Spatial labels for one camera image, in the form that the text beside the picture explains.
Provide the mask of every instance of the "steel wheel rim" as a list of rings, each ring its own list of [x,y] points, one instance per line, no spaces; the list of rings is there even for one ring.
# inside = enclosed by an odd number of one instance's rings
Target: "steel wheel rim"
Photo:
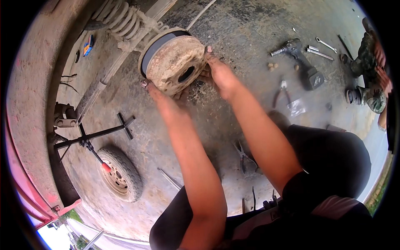
[[[128,183],[121,171],[119,171],[109,160],[103,159],[103,161],[111,168],[109,173],[107,173],[103,168],[101,171],[108,186],[117,194],[127,196],[129,194]]]

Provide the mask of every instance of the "red handle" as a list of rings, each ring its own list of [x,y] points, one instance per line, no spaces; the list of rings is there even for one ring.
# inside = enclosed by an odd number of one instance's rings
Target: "red handle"
[[[103,162],[103,163],[101,164],[101,166],[104,168],[104,170],[105,170],[107,173],[111,172],[111,168],[107,165],[107,163]]]

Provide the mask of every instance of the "cordless impact wrench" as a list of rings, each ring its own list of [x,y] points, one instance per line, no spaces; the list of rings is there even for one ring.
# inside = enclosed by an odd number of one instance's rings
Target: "cordless impact wrench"
[[[307,70],[305,75],[307,88],[309,90],[314,90],[324,83],[324,75],[317,71],[315,67],[311,66],[307,58],[301,53],[301,48],[302,43],[300,39],[295,38],[285,42],[280,49],[272,51],[270,55],[276,56],[286,53],[292,55],[295,59],[298,59]]]

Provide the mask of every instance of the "combination wrench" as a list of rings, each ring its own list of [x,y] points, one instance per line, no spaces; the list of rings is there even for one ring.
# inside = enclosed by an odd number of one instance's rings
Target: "combination wrench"
[[[315,40],[317,40],[317,42],[322,43],[323,45],[325,45],[326,47],[330,48],[331,50],[333,50],[336,54],[338,53],[338,50],[335,49],[334,47],[330,46],[329,44],[327,44],[326,42],[322,41],[319,37],[316,37]]]

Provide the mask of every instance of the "sky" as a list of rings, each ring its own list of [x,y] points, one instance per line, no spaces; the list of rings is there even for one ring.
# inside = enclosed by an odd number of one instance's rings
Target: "sky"
[[[61,225],[58,230],[55,228],[48,228],[47,226],[38,230],[38,233],[52,250],[70,249],[71,242],[68,232],[65,225]]]

